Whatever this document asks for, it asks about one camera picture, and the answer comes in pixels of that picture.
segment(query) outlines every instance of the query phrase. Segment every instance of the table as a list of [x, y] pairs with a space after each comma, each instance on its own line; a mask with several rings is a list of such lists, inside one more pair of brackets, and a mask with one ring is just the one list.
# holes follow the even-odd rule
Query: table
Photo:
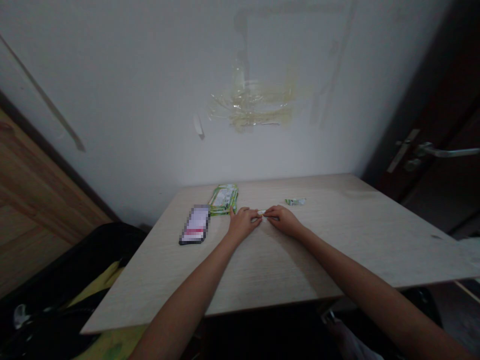
[[[211, 218], [202, 244], [179, 245], [194, 204], [217, 184], [181, 189], [82, 329], [96, 333], [149, 323], [227, 232], [230, 217]], [[322, 239], [393, 287], [480, 276], [480, 256], [351, 174], [239, 182], [238, 206], [288, 208]], [[477, 250], [478, 243], [471, 245]], [[238, 247], [206, 312], [216, 315], [342, 296], [296, 241], [262, 223]]]

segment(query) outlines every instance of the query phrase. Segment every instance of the hand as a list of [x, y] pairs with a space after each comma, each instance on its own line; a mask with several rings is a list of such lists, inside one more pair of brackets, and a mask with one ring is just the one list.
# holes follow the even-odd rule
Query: hand
[[242, 207], [235, 214], [233, 208], [230, 206], [230, 226], [228, 236], [233, 237], [242, 242], [250, 233], [262, 222], [262, 216], [259, 215], [259, 211], [250, 210], [249, 207]]
[[297, 217], [286, 207], [275, 205], [269, 208], [263, 214], [267, 217], [270, 224], [288, 236], [298, 238], [301, 232], [305, 229]]

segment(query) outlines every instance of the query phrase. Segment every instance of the person's left hand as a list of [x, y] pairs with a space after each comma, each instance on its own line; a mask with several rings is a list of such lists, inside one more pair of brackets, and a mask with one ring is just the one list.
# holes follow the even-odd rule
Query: person's left hand
[[250, 210], [249, 207], [242, 207], [235, 214], [230, 206], [230, 226], [226, 236], [241, 243], [261, 222], [262, 215], [259, 215], [258, 209]]

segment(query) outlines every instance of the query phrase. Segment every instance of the forearm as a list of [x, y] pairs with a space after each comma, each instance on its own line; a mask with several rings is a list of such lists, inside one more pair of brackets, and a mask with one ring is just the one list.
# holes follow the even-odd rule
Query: forearm
[[180, 357], [207, 311], [239, 243], [229, 234], [223, 238], [153, 318], [130, 360]]
[[409, 359], [472, 359], [455, 340], [371, 271], [307, 228], [295, 237]]

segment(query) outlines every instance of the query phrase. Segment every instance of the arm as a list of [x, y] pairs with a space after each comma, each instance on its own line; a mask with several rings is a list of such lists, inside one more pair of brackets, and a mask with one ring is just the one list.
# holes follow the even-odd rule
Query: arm
[[338, 287], [362, 309], [409, 359], [474, 359], [397, 290], [303, 226], [283, 206], [264, 216], [297, 239], [322, 265]]
[[208, 257], [170, 296], [146, 329], [130, 360], [178, 359], [207, 311], [230, 258], [262, 222], [258, 210], [230, 208], [228, 232]]

